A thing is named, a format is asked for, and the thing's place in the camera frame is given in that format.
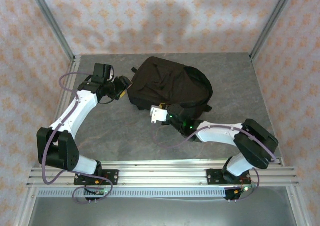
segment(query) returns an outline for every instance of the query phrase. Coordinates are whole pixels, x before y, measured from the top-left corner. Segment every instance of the gray tabletop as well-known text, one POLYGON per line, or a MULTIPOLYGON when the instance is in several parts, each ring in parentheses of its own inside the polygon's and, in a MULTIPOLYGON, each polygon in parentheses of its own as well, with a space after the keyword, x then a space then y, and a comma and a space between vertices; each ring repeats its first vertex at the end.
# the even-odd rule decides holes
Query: gray tabletop
MULTIPOLYGON (((116 76, 132 78, 131 68, 139 68, 150 56, 196 67, 207 76, 214 91, 209 102, 212 111, 203 113, 201 119, 230 124, 252 118, 273 133, 247 53, 83 55, 78 71, 93 73, 95 63, 104 63, 114 66, 116 76)), ((77 76, 74 89, 84 79, 83 75, 77 76)), ((81 154, 100 161, 217 159, 239 152, 235 146, 214 142, 186 142, 171 149, 159 146, 175 145, 183 140, 173 126, 152 124, 149 112, 138 110, 130 103, 128 95, 108 105, 98 104, 79 128, 75 139, 81 154)))

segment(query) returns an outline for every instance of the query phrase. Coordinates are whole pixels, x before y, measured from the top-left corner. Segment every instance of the black backpack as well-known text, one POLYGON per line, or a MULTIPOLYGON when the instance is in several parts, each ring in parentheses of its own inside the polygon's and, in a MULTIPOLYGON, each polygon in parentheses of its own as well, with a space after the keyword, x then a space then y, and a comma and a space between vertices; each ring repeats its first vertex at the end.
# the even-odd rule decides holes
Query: black backpack
POLYGON ((210 111, 213 90, 210 81, 198 69, 158 57, 149 57, 137 70, 127 90, 130 102, 138 109, 152 105, 180 104, 188 116, 198 118, 210 111))

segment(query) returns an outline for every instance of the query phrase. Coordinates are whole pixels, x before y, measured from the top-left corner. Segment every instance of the gray marble surface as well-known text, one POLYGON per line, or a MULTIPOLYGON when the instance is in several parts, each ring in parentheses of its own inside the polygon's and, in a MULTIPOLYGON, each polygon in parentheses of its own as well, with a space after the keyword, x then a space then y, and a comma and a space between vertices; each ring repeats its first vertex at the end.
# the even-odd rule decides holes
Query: gray marble surface
MULTIPOLYGON (((273 132, 247 53, 83 55, 78 71, 93 73, 95 63, 104 63, 114 66, 116 76, 132 78, 131 68, 139 68, 153 55, 196 67, 208 77, 214 91, 209 102, 212 111, 203 113, 201 119, 214 123, 239 123, 253 118, 273 132)), ((85 76, 78 75, 74 89, 84 79, 85 76)), ((179 148, 166 149, 156 144, 154 138, 164 146, 184 140, 174 127, 152 124, 149 112, 139 111, 125 95, 119 101, 94 108, 79 128, 75 141, 81 154, 101 161, 218 159, 239 152, 234 146, 213 142, 186 142, 179 148)))

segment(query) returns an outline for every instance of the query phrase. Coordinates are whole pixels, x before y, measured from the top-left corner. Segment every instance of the black mounting plate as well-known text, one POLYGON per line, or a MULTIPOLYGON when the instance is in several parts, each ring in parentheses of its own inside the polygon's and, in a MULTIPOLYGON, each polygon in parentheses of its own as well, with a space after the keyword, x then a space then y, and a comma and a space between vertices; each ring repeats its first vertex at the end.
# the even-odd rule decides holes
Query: black mounting plate
MULTIPOLYGON (((103 177, 106 177, 107 179, 111 180, 113 185, 118 184, 118 179, 119 179, 119 170, 102 170, 102 175, 103 177)), ((92 177, 87 177, 84 175, 76 175, 74 178, 74 184, 75 185, 110 185, 109 182, 107 181, 102 181, 97 178, 92 178, 92 177)))
MULTIPOLYGON (((244 171, 238 177, 238 180, 235 180, 232 184, 241 185, 242 184, 241 178, 244 178, 243 179, 244 185, 251 184, 251 177, 250 177, 249 170, 244 171)), ((229 184, 231 184, 224 179, 224 176, 222 174, 222 169, 207 169, 206 170, 206 180, 208 182, 208 185, 229 185, 229 184)))

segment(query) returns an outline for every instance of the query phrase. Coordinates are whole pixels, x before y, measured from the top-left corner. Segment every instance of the patterned wallpaper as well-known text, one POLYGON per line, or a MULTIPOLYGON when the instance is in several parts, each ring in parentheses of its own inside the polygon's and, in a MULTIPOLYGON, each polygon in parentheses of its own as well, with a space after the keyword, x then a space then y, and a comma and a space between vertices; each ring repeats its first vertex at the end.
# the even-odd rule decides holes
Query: patterned wallpaper
POLYGON ((46 0, 74 54, 250 52, 278 0, 46 0))
POLYGON ((320 0, 291 0, 255 62, 284 160, 320 223, 320 0))
POLYGON ((34 0, 0 0, 0 225, 12 226, 31 167, 36 132, 55 115, 69 59, 34 0))

